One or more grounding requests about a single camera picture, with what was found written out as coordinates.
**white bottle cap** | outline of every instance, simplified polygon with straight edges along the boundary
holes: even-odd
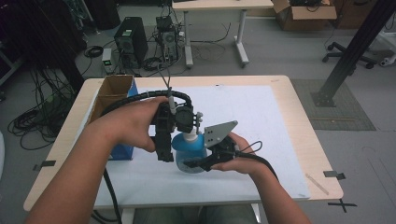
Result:
[[[198,138],[198,135],[195,131],[195,129],[192,129],[190,133],[183,133],[184,140],[188,143],[195,142],[195,140]]]

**black chair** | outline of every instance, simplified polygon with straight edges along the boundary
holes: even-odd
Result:
[[[324,58],[322,59],[322,61],[324,63],[326,63],[327,61],[329,61],[329,58],[331,57],[341,57],[344,54],[344,51],[346,51],[346,48],[344,48],[343,46],[341,46],[340,44],[336,43],[336,42],[332,42],[332,44],[330,44],[327,47],[327,50],[333,50],[334,48],[340,50],[341,52],[332,52],[332,53],[327,53],[326,56],[324,56]],[[366,68],[367,69],[372,69],[374,67],[375,64],[377,64],[376,60],[361,56],[359,58],[359,60],[361,60],[362,62],[366,63]]]

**concrete floor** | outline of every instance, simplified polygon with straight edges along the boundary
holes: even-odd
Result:
[[[131,10],[129,7],[121,7],[120,14],[128,15],[132,13]],[[148,23],[146,27],[147,36],[153,29],[150,25],[152,24]],[[233,34],[236,31],[237,24],[233,24],[230,34],[219,42],[219,46],[194,44],[194,67],[186,70],[184,59],[181,59],[171,67],[171,71],[180,73],[175,76],[186,77],[286,75],[299,79],[326,79],[337,59],[330,59],[327,63],[321,61],[326,53],[325,42],[337,41],[347,45],[356,32],[334,30],[330,25],[322,31],[284,32],[273,18],[251,18],[247,20],[243,39],[250,64],[242,68],[233,45]],[[99,35],[87,34],[88,45],[103,45],[112,40],[114,32],[115,30],[110,30]],[[219,39],[224,35],[225,29],[221,24],[191,27],[191,36],[197,40]],[[149,47],[152,52],[154,45],[150,43]],[[382,60],[391,52],[388,47],[374,42],[366,54]],[[81,72],[89,62],[82,54],[76,58]],[[6,144],[5,167],[0,181],[0,223],[22,223],[27,214],[22,205],[38,174],[33,171],[33,167],[46,159],[50,151],[50,147],[35,151],[23,150],[20,138],[7,131],[7,126],[13,119],[35,105],[35,85],[30,78],[29,68],[26,64],[2,86],[7,99],[0,103],[0,131]],[[150,75],[150,72],[143,70],[135,72],[143,77]],[[84,77],[104,75],[98,58],[92,60]],[[364,68],[363,63],[358,63],[354,75],[346,79],[346,84],[376,131],[316,133],[332,168],[346,176],[346,179],[340,180],[345,193],[343,202],[357,206],[347,206],[344,212],[341,206],[330,206],[323,201],[299,202],[299,205],[313,223],[396,223],[396,64],[388,67],[376,65],[369,70]],[[27,143],[39,145],[39,139],[38,134],[31,133]]]

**hand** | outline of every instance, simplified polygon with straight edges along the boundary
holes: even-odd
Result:
[[[251,149],[248,141],[245,138],[239,136],[236,133],[229,133],[228,135],[235,141],[235,143],[239,146],[240,150],[245,149],[244,150],[245,153],[249,153],[253,151],[253,149]],[[215,164],[211,168],[213,170],[221,170],[221,171],[234,170],[241,174],[253,175],[256,171],[259,171],[262,168],[266,168],[266,166],[260,163],[259,161],[254,161],[252,159],[235,158],[231,161]]]
[[[155,145],[149,137],[149,125],[158,105],[163,102],[167,102],[166,97],[133,102],[111,111],[94,123],[100,125],[97,128],[107,129],[115,144],[123,143],[153,152]]]

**person's leg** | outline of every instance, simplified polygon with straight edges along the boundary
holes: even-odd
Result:
[[[251,204],[205,206],[199,216],[200,224],[257,224]]]
[[[181,207],[137,208],[134,224],[186,224]]]

